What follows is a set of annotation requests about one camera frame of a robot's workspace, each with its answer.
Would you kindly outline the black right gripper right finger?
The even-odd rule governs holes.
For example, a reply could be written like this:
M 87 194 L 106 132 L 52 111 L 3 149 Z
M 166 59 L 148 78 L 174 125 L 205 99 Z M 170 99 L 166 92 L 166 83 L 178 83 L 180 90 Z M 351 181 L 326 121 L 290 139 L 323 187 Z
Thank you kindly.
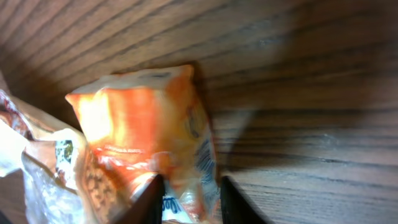
M 228 176 L 221 179 L 220 199 L 223 224 L 267 224 Z

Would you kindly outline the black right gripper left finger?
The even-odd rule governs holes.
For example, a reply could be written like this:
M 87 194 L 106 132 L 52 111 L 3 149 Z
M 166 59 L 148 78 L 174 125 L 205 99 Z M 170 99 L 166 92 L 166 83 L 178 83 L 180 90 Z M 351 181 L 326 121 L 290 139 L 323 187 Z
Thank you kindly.
M 156 175 L 133 205 L 115 224 L 161 224 L 165 194 L 164 178 Z

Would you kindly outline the small orange snack packet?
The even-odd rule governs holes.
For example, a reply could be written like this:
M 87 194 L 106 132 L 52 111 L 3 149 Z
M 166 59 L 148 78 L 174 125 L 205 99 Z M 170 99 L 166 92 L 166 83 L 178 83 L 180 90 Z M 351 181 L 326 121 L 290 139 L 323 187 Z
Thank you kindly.
M 210 121 L 191 65 L 106 75 L 66 96 L 86 139 L 77 184 L 88 223 L 111 223 L 164 178 L 165 222 L 214 223 Z

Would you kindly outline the beige brown cookie pouch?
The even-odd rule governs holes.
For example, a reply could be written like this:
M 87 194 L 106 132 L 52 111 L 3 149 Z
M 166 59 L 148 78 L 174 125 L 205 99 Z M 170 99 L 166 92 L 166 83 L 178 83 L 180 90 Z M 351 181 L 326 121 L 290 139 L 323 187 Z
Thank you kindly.
M 80 131 L 1 92 L 1 177 L 24 173 L 29 223 L 114 223 L 129 207 Z

